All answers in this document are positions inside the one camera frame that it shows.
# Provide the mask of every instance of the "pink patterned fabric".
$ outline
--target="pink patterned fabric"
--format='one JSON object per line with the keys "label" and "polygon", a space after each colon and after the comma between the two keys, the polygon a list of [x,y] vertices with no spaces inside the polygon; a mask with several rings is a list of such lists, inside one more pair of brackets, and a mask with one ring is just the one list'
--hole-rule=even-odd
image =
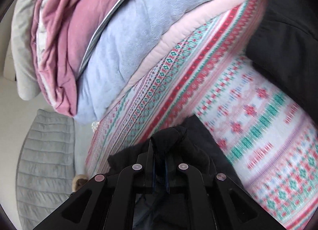
{"label": "pink patterned fabric", "polygon": [[[76,78],[82,58],[93,33],[117,1],[48,0],[42,17],[47,30],[46,49],[35,66],[41,90],[57,112],[76,115]],[[33,36],[36,28],[33,23]]]}
{"label": "pink patterned fabric", "polygon": [[177,43],[211,18],[234,8],[244,1],[247,0],[211,0],[183,15],[180,20],[174,23],[169,30],[162,35],[159,43],[145,57],[127,85],[109,106],[107,113],[123,98],[129,89],[166,56]]}
{"label": "pink patterned fabric", "polygon": [[287,230],[304,229],[318,207],[317,129],[245,56],[265,7],[245,2],[179,42],[100,122],[87,173],[195,114],[251,196]]}

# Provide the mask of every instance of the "stack of blankets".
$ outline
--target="stack of blankets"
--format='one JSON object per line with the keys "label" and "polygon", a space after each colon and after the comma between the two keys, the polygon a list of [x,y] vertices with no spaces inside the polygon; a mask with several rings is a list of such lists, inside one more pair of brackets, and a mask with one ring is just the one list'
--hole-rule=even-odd
{"label": "stack of blankets", "polygon": [[17,0],[18,93],[42,92],[58,113],[99,121],[176,43],[243,1]]}
{"label": "stack of blankets", "polygon": [[18,93],[98,122],[90,177],[196,114],[251,196],[303,230],[318,215],[317,14],[317,0],[17,0]]}

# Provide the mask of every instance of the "folded blanket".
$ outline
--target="folded blanket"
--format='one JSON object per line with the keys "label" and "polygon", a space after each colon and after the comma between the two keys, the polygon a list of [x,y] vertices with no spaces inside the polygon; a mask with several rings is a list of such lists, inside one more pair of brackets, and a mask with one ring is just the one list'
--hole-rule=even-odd
{"label": "folded blanket", "polygon": [[[95,30],[117,1],[47,0],[42,13],[46,47],[41,59],[34,61],[40,88],[59,113],[76,114],[75,79],[82,58]],[[36,31],[37,27],[32,27],[32,35]]]}
{"label": "folded blanket", "polygon": [[243,3],[179,42],[99,123],[88,175],[195,114],[251,196],[286,229],[302,230],[318,206],[317,129],[244,55],[266,4]]}
{"label": "folded blanket", "polygon": [[209,21],[211,18],[234,8],[246,0],[211,0],[195,9],[185,13],[180,20],[174,23],[169,30],[162,35],[159,43],[141,62],[136,72],[129,79],[127,85],[108,107],[108,113],[124,95],[145,76],[157,63],[163,59],[182,39],[186,38],[195,29]]}
{"label": "folded blanket", "polygon": [[31,100],[40,93],[30,48],[30,30],[36,0],[17,0],[12,18],[11,46],[19,96]]}
{"label": "folded blanket", "polygon": [[160,37],[182,15],[210,0],[129,0],[101,35],[78,80],[75,120],[100,120]]}

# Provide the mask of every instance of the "fair isle patterned blanket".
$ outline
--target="fair isle patterned blanket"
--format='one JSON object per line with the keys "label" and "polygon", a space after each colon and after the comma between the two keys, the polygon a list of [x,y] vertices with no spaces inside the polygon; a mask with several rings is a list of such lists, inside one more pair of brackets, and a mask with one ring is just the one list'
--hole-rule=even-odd
{"label": "fair isle patterned blanket", "polygon": [[254,199],[286,229],[303,229],[318,206],[317,132],[244,56],[265,2],[211,19],[142,78],[100,122],[88,174],[106,172],[109,155],[196,114]]}

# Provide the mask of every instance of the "fleece fabric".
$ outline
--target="fleece fabric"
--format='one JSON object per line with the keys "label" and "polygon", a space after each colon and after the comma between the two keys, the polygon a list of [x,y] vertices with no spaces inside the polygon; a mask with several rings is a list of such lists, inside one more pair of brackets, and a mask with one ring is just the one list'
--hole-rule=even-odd
{"label": "fleece fabric", "polygon": [[[210,19],[227,10],[233,9],[235,6],[245,1],[247,0],[211,0],[185,13],[182,18],[174,23],[168,31],[161,36],[159,43],[143,59],[136,72],[129,79],[127,85],[109,105],[106,114],[139,80],[168,55],[179,42]],[[107,98],[111,99],[113,96],[105,96],[105,100]]]}
{"label": "fleece fabric", "polygon": [[125,2],[102,33],[77,81],[78,106],[74,119],[84,124],[102,119],[160,37],[186,12],[207,1],[211,0]]}
{"label": "fleece fabric", "polygon": [[76,78],[83,56],[94,32],[117,1],[47,0],[42,13],[46,48],[35,66],[41,91],[59,113],[76,114]]}

